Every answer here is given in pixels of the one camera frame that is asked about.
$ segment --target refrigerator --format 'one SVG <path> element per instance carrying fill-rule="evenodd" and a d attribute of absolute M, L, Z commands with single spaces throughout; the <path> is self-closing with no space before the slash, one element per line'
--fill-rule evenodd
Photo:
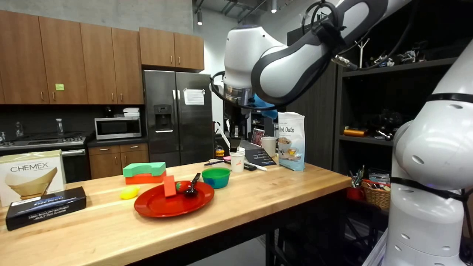
<path fill-rule="evenodd" d="M 167 166 L 213 158 L 210 75 L 145 69 L 149 161 Z"/>

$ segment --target cardboard box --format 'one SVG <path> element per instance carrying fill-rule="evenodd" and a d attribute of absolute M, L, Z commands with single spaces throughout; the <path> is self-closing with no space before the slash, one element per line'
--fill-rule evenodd
<path fill-rule="evenodd" d="M 86 192 L 83 187 L 68 189 L 41 198 L 12 202 L 6 214 L 9 230 L 23 227 L 56 215 L 63 215 L 86 208 Z"/>
<path fill-rule="evenodd" d="M 0 156 L 1 205 L 63 190 L 60 150 Z"/>

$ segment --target red plate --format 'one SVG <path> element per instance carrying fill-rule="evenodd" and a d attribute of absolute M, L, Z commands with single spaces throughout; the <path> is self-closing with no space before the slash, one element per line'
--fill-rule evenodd
<path fill-rule="evenodd" d="M 196 181 L 196 195 L 185 196 L 177 192 L 174 196 L 164 196 L 164 186 L 152 187 L 136 198 L 134 209 L 146 217 L 174 217 L 196 211 L 213 199 L 213 187 L 207 183 Z"/>

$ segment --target white wall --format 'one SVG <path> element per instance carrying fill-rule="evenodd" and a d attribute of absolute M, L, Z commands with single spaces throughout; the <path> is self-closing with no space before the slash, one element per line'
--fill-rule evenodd
<path fill-rule="evenodd" d="M 137 29 L 192 32 L 192 0 L 0 0 L 1 10 Z"/>
<path fill-rule="evenodd" d="M 204 56 L 205 56 L 205 69 L 202 72 L 214 75 L 219 70 L 223 70 L 223 53 L 226 33 L 235 28 L 236 19 L 223 16 L 211 10 L 202 10 L 204 25 L 196 28 L 204 38 Z M 213 94 L 213 119 L 223 124 L 223 101 L 220 97 Z"/>

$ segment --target green container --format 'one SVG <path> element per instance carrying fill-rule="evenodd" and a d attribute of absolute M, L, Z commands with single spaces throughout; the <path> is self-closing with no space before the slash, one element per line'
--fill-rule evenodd
<path fill-rule="evenodd" d="M 202 178 L 214 189 L 224 187 L 227 178 L 230 177 L 230 169 L 224 166 L 211 166 L 202 171 Z"/>

